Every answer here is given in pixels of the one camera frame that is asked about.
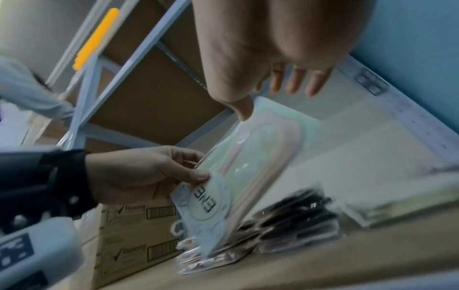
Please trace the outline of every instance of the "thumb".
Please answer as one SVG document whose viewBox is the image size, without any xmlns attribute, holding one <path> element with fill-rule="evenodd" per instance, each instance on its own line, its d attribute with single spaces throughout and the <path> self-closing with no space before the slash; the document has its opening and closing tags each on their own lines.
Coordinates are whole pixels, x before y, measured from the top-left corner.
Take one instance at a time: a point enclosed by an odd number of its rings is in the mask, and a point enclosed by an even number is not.
<svg viewBox="0 0 459 290">
<path fill-rule="evenodd" d="M 172 159 L 168 159 L 168 161 L 164 163 L 161 171 L 166 177 L 172 177 L 186 183 L 202 183 L 210 178 L 209 172 L 187 168 Z"/>
<path fill-rule="evenodd" d="M 250 96 L 246 96 L 245 98 L 231 103 L 223 101 L 220 102 L 233 109 L 238 115 L 240 121 L 247 120 L 253 113 L 253 100 Z"/>
</svg>

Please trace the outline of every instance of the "white round sticker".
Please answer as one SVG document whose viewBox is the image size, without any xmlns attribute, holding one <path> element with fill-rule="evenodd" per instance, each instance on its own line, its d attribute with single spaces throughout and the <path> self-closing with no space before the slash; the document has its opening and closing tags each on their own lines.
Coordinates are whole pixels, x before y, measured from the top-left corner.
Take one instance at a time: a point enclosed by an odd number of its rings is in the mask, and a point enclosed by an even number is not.
<svg viewBox="0 0 459 290">
<path fill-rule="evenodd" d="M 211 179 L 193 188 L 188 199 L 188 210 L 196 220 L 205 221 L 219 212 L 221 203 L 221 186 Z"/>
</svg>

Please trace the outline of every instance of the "plastic bag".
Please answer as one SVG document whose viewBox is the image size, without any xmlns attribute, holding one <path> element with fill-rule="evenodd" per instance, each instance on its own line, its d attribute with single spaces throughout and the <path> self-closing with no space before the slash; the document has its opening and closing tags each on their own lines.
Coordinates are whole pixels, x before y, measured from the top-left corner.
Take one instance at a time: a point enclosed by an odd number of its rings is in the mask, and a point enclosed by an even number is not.
<svg viewBox="0 0 459 290">
<path fill-rule="evenodd" d="M 189 236 L 209 257 L 225 244 L 289 162 L 318 138 L 319 122 L 263 97 L 201 162 L 210 179 L 171 195 Z"/>
</svg>

